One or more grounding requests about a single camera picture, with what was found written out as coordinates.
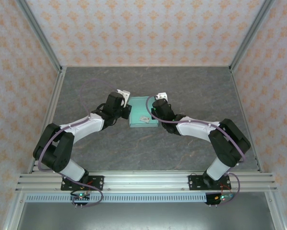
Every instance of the gray floor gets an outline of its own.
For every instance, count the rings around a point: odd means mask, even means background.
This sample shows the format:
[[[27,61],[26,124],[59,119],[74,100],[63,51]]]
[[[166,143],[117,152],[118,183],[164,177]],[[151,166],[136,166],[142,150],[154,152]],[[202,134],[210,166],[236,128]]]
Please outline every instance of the gray floor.
[[[230,72],[227,67],[93,67],[67,68],[54,123],[66,124],[86,116],[79,100],[82,84],[99,78],[131,92],[149,96],[166,92],[172,109],[205,121],[232,119],[247,136]],[[111,89],[101,83],[85,86],[84,101],[92,111],[104,103]],[[216,155],[207,141],[180,137],[157,128],[130,128],[119,119],[115,126],[89,135],[73,146],[72,158],[94,170],[204,171]],[[234,170],[257,170],[252,150]]]
[[[264,193],[243,193],[218,208],[204,203],[27,203],[18,230],[274,230]]]

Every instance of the patterned wallpaper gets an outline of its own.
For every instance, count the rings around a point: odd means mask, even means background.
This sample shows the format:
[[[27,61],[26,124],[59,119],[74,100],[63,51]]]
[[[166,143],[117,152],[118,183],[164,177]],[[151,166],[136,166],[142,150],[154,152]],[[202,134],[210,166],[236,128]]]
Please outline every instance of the patterned wallpaper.
[[[56,71],[15,0],[0,0],[0,229],[28,169]]]
[[[287,204],[287,0],[275,1],[234,75],[263,168]]]
[[[263,2],[28,0],[71,66],[228,66]]]

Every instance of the enclosure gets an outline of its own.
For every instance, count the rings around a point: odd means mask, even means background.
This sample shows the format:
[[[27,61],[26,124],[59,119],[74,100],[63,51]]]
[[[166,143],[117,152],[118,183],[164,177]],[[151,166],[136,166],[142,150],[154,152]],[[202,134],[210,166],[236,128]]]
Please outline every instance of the enclosure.
[[[209,191],[190,189],[216,158],[211,143],[118,119],[74,144],[105,198],[73,209],[32,156],[48,124],[106,101],[113,90],[92,78],[131,97],[166,92],[176,114],[231,119],[251,142],[232,168],[236,199],[208,208]],[[0,229],[216,226],[287,229],[287,0],[0,0]]]

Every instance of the gray marble surface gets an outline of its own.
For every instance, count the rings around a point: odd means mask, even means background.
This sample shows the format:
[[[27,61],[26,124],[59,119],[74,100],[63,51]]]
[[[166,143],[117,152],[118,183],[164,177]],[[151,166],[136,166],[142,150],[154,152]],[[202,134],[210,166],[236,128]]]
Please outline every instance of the gray marble surface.
[[[68,67],[53,122],[61,125],[86,116],[79,99],[84,82],[98,78],[131,96],[166,92],[172,109],[194,119],[232,119],[247,134],[229,69],[226,67]],[[83,99],[90,111],[104,103],[111,89],[87,84]],[[73,146],[72,158],[94,170],[194,170],[204,171],[216,155],[212,145],[193,137],[167,133],[161,125],[130,128],[119,119],[113,127],[93,133]],[[234,170],[257,170],[253,151]]]

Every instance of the black mounting plate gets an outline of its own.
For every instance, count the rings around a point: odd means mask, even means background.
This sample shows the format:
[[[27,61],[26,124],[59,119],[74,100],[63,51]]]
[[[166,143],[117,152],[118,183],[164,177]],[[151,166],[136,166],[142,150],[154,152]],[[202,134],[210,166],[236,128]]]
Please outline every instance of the black mounting plate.
[[[93,176],[93,175],[88,176],[88,183],[90,181],[92,181],[90,183],[91,186],[94,186],[100,189],[101,191],[103,190],[104,176]],[[81,187],[80,185],[75,184],[69,181],[68,179],[64,179],[64,178],[62,178],[60,189],[61,191],[88,191],[89,189],[93,191],[93,189],[91,188]]]
[[[190,190],[221,190],[221,185],[226,185],[231,189],[231,183],[228,183],[228,181],[230,182],[230,178],[229,176],[222,176],[220,177],[220,179],[218,180],[218,183],[213,185],[213,188],[208,188],[207,185],[203,182],[203,176],[202,175],[189,175],[188,176],[188,186],[190,188]]]

